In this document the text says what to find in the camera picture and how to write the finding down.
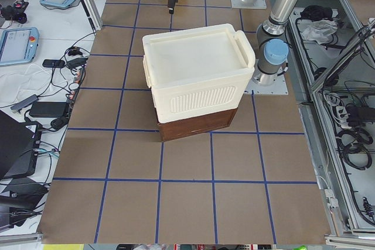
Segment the near blue teach pendant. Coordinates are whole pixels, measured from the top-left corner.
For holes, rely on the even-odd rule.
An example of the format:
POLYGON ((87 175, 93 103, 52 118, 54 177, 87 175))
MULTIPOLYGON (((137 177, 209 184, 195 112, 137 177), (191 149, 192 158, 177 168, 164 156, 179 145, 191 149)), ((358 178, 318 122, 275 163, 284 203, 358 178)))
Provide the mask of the near blue teach pendant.
POLYGON ((30 63, 38 47, 39 31, 35 27, 8 29, 1 35, 1 66, 30 63))

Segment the black power adapter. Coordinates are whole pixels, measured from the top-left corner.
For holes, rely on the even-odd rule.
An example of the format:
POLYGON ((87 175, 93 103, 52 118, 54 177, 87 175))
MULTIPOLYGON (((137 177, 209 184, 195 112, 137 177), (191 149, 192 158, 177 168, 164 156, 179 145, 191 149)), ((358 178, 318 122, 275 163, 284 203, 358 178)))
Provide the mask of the black power adapter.
POLYGON ((35 118, 58 118, 66 113, 67 106, 66 102, 36 101, 29 115, 35 118))

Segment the black laptop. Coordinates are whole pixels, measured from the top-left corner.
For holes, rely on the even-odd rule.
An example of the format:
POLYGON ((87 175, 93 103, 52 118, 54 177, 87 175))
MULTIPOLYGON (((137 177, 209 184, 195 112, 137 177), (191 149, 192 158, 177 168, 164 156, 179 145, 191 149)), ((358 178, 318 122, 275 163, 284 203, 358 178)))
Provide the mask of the black laptop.
POLYGON ((1 179, 34 174, 41 127, 36 121, 18 122, 1 112, 1 179))

